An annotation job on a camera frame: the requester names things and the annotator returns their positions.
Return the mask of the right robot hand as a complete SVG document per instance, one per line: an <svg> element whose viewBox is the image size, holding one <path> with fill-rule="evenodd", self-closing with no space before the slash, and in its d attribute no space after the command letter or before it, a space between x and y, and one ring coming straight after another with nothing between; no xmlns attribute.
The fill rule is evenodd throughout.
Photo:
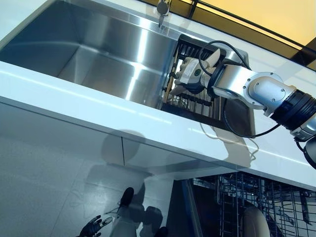
<svg viewBox="0 0 316 237"><path fill-rule="evenodd" d="M212 76L212 68L208 67L208 63L205 61L202 61L202 65L209 74L202 69L198 59L187 57L180 65L180 71L176 73L175 87L170 94L179 95L185 91L199 94L207 88Z"/></svg>

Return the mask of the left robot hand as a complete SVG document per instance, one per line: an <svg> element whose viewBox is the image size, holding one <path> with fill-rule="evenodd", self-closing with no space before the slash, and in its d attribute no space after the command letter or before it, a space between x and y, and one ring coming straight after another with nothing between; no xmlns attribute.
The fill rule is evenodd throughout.
<svg viewBox="0 0 316 237"><path fill-rule="evenodd" d="M102 219L101 215L98 215L91 219L81 230L79 237L99 237L101 235L100 230L113 221L112 217Z"/></svg>

